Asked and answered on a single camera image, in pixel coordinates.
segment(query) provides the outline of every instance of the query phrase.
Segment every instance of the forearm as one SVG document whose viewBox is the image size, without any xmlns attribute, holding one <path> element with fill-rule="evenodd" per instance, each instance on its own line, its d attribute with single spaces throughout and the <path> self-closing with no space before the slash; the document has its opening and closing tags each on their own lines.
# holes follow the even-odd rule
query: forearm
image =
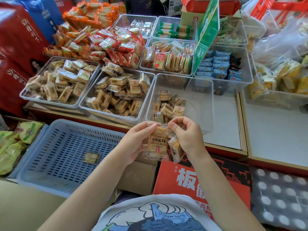
<svg viewBox="0 0 308 231">
<path fill-rule="evenodd" d="M 118 157 L 117 150 L 110 152 L 39 230 L 91 230 L 125 167 L 126 164 Z"/>
<path fill-rule="evenodd" d="M 215 222 L 223 231 L 264 230 L 206 150 L 191 163 Z"/>
</svg>

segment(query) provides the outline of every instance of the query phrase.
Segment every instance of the white round object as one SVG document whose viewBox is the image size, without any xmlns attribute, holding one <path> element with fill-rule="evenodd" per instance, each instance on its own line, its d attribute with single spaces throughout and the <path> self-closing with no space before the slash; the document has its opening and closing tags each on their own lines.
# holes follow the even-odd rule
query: white round object
<svg viewBox="0 0 308 231">
<path fill-rule="evenodd" d="M 270 198 L 266 197 L 266 196 L 262 196 L 261 197 L 261 201 L 263 204 L 265 205 L 270 205 L 271 201 L 270 201 Z"/>
<path fill-rule="evenodd" d="M 302 207 L 299 204 L 296 203 L 292 203 L 291 207 L 293 209 L 293 211 L 301 213 L 302 212 Z"/>
<path fill-rule="evenodd" d="M 294 219 L 294 224 L 299 228 L 299 229 L 306 229 L 306 224 L 300 220 L 300 219 Z"/>
<path fill-rule="evenodd" d="M 269 176 L 270 176 L 271 179 L 275 179 L 275 180 L 277 180 L 279 178 L 278 174 L 275 173 L 275 172 L 271 172 Z"/>
<path fill-rule="evenodd" d="M 281 193 L 281 188 L 280 186 L 277 185 L 272 185 L 271 186 L 272 191 L 274 191 L 275 193 Z"/>
<path fill-rule="evenodd" d="M 276 200 L 276 205 L 279 208 L 281 208 L 281 209 L 285 209 L 286 208 L 286 203 L 283 200 L 281 200 L 281 199 L 277 199 Z"/>
<path fill-rule="evenodd" d="M 258 182 L 258 187 L 261 189 L 261 190 L 266 190 L 267 189 L 267 186 L 264 182 L 260 181 Z"/>
<path fill-rule="evenodd" d="M 269 212 L 263 212 L 263 217 L 264 219 L 266 219 L 267 221 L 274 221 L 274 217 L 271 213 Z"/>
<path fill-rule="evenodd" d="M 300 184 L 300 185 L 303 185 L 303 186 L 304 186 L 304 185 L 307 184 L 305 178 L 298 177 L 296 180 L 297 180 L 297 183 Z"/>
<path fill-rule="evenodd" d="M 307 191 L 301 191 L 301 196 L 305 199 L 308 199 L 308 192 Z"/>
<path fill-rule="evenodd" d="M 258 169 L 258 170 L 257 170 L 257 174 L 258 174 L 259 176 L 264 176 L 264 175 L 265 175 L 265 172 L 264 172 L 263 169 Z"/>
<path fill-rule="evenodd" d="M 291 178 L 290 175 L 284 175 L 284 176 L 283 176 L 283 179 L 284 179 L 284 181 L 286 181 L 286 182 L 292 182 L 292 181 L 293 181 L 293 179 Z"/>
<path fill-rule="evenodd" d="M 279 215 L 278 219 L 279 219 L 280 223 L 282 223 L 284 225 L 289 225 L 290 224 L 290 221 L 289 221 L 289 219 L 286 216 Z"/>
<path fill-rule="evenodd" d="M 286 193 L 290 196 L 295 196 L 296 195 L 296 192 L 295 190 L 293 190 L 292 188 L 287 188 L 286 189 Z"/>
</svg>

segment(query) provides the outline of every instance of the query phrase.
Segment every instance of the cartoon print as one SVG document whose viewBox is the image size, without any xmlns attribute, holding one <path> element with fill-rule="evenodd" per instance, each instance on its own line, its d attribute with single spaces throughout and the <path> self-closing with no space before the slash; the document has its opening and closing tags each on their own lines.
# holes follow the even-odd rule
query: cartoon print
<svg viewBox="0 0 308 231">
<path fill-rule="evenodd" d="M 156 201 L 128 208 L 112 217 L 102 231 L 207 231 L 185 208 Z"/>
</svg>

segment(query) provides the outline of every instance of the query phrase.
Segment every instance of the hand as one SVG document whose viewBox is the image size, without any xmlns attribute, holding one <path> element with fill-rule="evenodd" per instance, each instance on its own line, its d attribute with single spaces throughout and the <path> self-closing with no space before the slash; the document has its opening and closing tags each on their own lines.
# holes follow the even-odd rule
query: hand
<svg viewBox="0 0 308 231">
<path fill-rule="evenodd" d="M 148 145 L 143 144 L 143 140 L 147 140 L 150 134 L 157 129 L 157 124 L 147 127 L 147 123 L 142 122 L 132 127 L 114 149 L 127 165 L 131 164 L 138 154 L 147 148 Z"/>
<path fill-rule="evenodd" d="M 204 147 L 203 135 L 200 126 L 188 117 L 173 118 L 168 127 L 173 130 L 180 141 L 182 149 L 186 152 L 189 160 L 198 159 L 200 154 L 204 154 L 206 149 Z"/>
</svg>

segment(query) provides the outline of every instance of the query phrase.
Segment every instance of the person's right hand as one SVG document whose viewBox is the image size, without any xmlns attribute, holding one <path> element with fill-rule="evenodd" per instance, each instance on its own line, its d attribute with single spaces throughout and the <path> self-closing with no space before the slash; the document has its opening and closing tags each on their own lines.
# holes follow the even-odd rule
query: person's right hand
<svg viewBox="0 0 308 231">
<path fill-rule="evenodd" d="M 204 154 L 206 149 L 204 147 L 203 135 L 200 126 L 188 117 L 173 118 L 168 127 L 173 130 L 180 141 L 182 149 L 186 152 L 189 160 L 198 158 L 198 155 Z"/>
</svg>

